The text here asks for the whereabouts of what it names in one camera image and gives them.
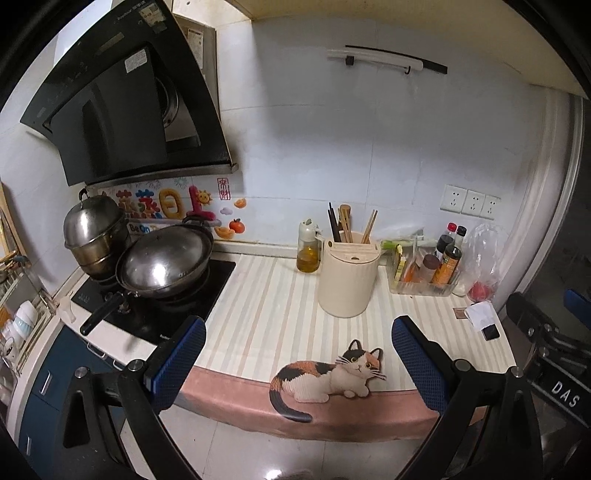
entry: seasoning bottle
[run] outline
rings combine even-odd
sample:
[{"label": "seasoning bottle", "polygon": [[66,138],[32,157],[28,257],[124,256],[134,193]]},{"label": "seasoning bottle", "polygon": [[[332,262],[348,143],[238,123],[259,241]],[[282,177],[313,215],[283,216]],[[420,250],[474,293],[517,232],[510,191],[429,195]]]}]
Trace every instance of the seasoning bottle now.
[{"label": "seasoning bottle", "polygon": [[316,238],[318,225],[308,218],[300,223],[295,266],[304,273],[312,273],[320,266],[320,242]]},{"label": "seasoning bottle", "polygon": [[423,263],[414,274],[414,281],[431,283],[433,275],[439,268],[439,259],[435,255],[427,254],[423,258]]},{"label": "seasoning bottle", "polygon": [[455,243],[449,244],[443,254],[443,260],[439,268],[433,275],[432,283],[435,285],[447,285],[462,258],[462,242],[466,236],[466,228],[459,226],[457,228],[457,237]]},{"label": "seasoning bottle", "polygon": [[439,261],[443,260],[443,254],[445,253],[445,249],[447,248],[447,246],[454,242],[456,229],[457,225],[455,223],[450,222],[447,224],[447,230],[443,232],[439,237],[434,253],[435,256],[439,259]]}]

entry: black phone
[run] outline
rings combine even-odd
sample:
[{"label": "black phone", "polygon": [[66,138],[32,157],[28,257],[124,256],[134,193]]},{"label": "black phone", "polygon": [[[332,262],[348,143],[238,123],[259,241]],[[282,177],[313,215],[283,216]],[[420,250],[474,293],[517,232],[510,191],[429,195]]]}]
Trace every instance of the black phone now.
[{"label": "black phone", "polygon": [[496,325],[489,325],[488,327],[484,327],[482,329],[482,334],[484,335],[485,340],[488,342],[489,340],[494,340],[495,338],[499,338],[499,330],[496,329]]}]

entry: blue cabinet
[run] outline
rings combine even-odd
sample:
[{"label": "blue cabinet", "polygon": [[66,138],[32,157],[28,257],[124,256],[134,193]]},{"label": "blue cabinet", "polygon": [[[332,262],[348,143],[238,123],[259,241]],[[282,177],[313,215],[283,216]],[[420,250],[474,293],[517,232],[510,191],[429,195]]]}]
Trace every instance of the blue cabinet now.
[{"label": "blue cabinet", "polygon": [[[88,367],[93,373],[115,371],[113,359],[63,327],[33,383],[22,418],[18,447],[42,479],[51,478],[55,432],[74,371]],[[110,407],[118,432],[125,421],[120,407]]]},{"label": "blue cabinet", "polygon": [[50,479],[55,431],[60,412],[34,395],[29,397],[22,416],[18,448],[43,480]]},{"label": "blue cabinet", "polygon": [[31,393],[53,408],[61,409],[70,380],[78,367],[88,367],[97,374],[114,370],[91,352],[84,340],[64,327],[47,354]]}]

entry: plastic bag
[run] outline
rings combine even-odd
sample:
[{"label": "plastic bag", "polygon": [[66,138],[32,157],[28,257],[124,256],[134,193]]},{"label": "plastic bag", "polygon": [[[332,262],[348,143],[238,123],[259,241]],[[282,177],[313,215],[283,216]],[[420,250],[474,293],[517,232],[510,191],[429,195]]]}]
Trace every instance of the plastic bag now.
[{"label": "plastic bag", "polygon": [[460,262],[462,272],[454,294],[468,295],[471,301],[492,300],[499,284],[499,231],[491,223],[481,223],[468,234]]}]

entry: wooden shelf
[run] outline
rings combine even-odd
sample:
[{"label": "wooden shelf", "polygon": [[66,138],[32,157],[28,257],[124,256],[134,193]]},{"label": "wooden shelf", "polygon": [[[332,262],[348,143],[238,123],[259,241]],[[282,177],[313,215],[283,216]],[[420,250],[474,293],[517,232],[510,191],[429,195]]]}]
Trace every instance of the wooden shelf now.
[{"label": "wooden shelf", "polygon": [[527,83],[585,97],[566,64],[502,0],[226,0],[252,20],[287,15],[371,18],[428,31],[491,56]]}]

